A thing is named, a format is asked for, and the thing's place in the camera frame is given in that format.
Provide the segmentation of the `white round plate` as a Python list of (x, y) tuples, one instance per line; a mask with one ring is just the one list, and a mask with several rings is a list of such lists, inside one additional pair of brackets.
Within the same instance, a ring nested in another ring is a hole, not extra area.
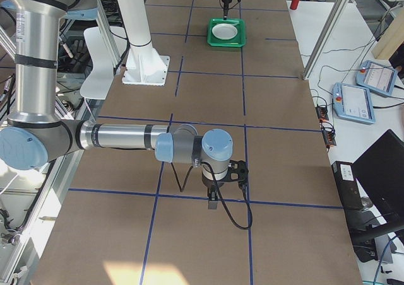
[(230, 40), (237, 36), (238, 30), (235, 25), (220, 23), (215, 25), (211, 32), (213, 36), (220, 40)]

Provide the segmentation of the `green plastic tray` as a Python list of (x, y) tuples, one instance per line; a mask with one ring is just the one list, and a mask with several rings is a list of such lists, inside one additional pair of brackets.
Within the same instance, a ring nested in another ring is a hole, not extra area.
[[(230, 40), (220, 40), (215, 38), (211, 32), (211, 29), (215, 25), (220, 23), (235, 25), (238, 30), (237, 36)], [(245, 23), (242, 19), (239, 18), (227, 18), (227, 20), (223, 20), (223, 18), (211, 18), (208, 24), (208, 34), (206, 41), (212, 47), (241, 48), (246, 44)]]

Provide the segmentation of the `orange black power strip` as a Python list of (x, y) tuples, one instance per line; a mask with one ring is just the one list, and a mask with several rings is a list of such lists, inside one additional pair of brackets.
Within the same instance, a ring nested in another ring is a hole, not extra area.
[(336, 131), (333, 124), (329, 121), (327, 107), (317, 105), (315, 109), (326, 148), (329, 149), (330, 147), (336, 146)]

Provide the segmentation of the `black box device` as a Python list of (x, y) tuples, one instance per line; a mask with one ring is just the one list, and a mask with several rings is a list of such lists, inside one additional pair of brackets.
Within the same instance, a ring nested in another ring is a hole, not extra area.
[(363, 205), (352, 164), (345, 161), (335, 161), (331, 168), (343, 208), (361, 210)]

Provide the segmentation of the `white plastic chair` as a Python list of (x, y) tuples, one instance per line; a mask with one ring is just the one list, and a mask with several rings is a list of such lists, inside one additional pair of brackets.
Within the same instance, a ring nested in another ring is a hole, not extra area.
[(87, 28), (84, 31), (84, 38), (93, 69), (83, 82), (80, 95), (88, 99), (104, 100), (114, 80), (113, 62), (97, 26)]

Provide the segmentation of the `near blue teach pendant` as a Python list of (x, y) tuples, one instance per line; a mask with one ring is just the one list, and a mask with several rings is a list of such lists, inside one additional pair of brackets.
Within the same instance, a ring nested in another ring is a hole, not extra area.
[(376, 117), (368, 88), (335, 83), (332, 90), (333, 109), (341, 119), (374, 124)]

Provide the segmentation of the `blue teach pendant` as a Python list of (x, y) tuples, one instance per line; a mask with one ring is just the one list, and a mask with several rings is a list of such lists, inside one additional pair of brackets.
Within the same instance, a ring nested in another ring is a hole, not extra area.
[(388, 97), (392, 95), (398, 72), (391, 66), (365, 61), (356, 74), (356, 83), (373, 93)]
[(333, 109), (341, 119), (374, 124), (376, 117), (368, 88), (335, 83), (332, 90)]

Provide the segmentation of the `far blue teach pendant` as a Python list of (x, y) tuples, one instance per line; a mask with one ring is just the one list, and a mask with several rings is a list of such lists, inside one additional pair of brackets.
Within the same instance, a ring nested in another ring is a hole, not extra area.
[(388, 97), (392, 95), (398, 72), (391, 66), (365, 61), (356, 74), (356, 83), (373, 93)]

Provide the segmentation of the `black laptop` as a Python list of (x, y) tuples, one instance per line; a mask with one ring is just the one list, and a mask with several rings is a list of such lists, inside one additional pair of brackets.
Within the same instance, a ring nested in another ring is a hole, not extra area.
[(355, 160), (353, 172), (385, 220), (403, 219), (403, 141), (391, 129)]

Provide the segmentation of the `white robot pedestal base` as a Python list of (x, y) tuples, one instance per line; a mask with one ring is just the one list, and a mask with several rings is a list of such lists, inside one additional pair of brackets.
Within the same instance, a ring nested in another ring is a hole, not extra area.
[(117, 0), (130, 50), (124, 84), (163, 86), (170, 57), (161, 56), (152, 44), (144, 0)]

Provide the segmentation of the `aluminium frame post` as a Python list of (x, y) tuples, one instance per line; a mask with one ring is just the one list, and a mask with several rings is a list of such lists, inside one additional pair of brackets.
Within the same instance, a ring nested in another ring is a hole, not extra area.
[(302, 79), (307, 80), (311, 76), (316, 64), (318, 63), (323, 50), (330, 39), (331, 33), (333, 32), (336, 24), (338, 23), (339, 19), (341, 18), (349, 0), (336, 0), (330, 14), (324, 24), (323, 29), (319, 35), (319, 38), (311, 52), (310, 58), (306, 64), (304, 72), (302, 74)]

